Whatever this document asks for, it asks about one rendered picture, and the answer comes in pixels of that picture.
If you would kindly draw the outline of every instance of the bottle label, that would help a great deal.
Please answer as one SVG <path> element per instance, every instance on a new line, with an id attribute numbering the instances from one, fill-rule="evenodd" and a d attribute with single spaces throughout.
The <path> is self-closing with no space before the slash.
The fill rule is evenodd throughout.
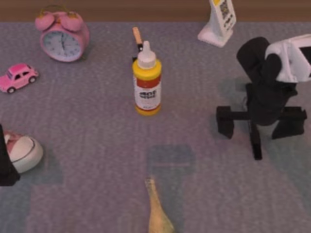
<path id="1" fill-rule="evenodd" d="M 153 110 L 161 103 L 161 81 L 156 86 L 144 88 L 138 85 L 138 80 L 134 76 L 135 102 L 142 110 Z"/>

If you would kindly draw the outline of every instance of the pink alarm clock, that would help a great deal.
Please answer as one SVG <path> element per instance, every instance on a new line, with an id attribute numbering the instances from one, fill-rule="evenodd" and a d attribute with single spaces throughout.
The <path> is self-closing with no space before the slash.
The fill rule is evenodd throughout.
<path id="1" fill-rule="evenodd" d="M 49 12 L 48 7 L 62 11 Z M 35 19 L 35 27 L 42 32 L 40 45 L 52 59 L 60 62 L 79 60 L 89 44 L 89 30 L 82 17 L 64 6 L 49 5 Z"/>

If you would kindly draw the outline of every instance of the pink toy car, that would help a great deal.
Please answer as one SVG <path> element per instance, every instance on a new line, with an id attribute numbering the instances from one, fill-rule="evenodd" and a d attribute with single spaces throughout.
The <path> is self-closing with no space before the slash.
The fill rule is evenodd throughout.
<path id="1" fill-rule="evenodd" d="M 17 89 L 34 83 L 38 77 L 39 74 L 33 67 L 25 63 L 16 64 L 0 77 L 0 90 L 12 94 Z"/>

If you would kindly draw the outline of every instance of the gray tabletop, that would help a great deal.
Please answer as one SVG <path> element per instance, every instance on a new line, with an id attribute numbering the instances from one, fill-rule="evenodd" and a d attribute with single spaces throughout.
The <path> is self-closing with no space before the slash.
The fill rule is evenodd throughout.
<path id="1" fill-rule="evenodd" d="M 132 27 L 163 62 L 163 108 L 134 109 Z M 248 79 L 236 60 L 256 36 L 275 42 L 310 32 L 309 23 L 238 23 L 220 49 L 197 40 L 203 23 L 90 23 L 83 62 L 63 64 L 39 46 L 33 24 L 0 24 L 0 70 L 27 62 L 38 82 L 0 94 L 4 129 L 32 135 L 43 161 L 14 187 L 0 188 L 1 233 L 143 233 L 149 201 L 144 179 L 152 155 L 194 158 L 190 171 L 158 171 L 163 208 L 179 233 L 306 233 L 311 229 L 311 127 L 272 141 L 260 128 L 263 160 L 254 161 L 247 125 L 218 135 L 215 109 L 241 109 Z M 291 105 L 311 113 L 311 83 Z"/>

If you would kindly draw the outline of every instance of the bottle cap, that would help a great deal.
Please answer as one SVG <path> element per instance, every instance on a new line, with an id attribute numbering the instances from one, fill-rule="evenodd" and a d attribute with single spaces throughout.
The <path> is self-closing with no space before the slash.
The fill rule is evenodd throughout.
<path id="1" fill-rule="evenodd" d="M 156 54 L 151 51 L 149 41 L 144 41 L 143 49 L 138 54 L 138 66 L 142 69 L 151 69 L 156 66 Z"/>

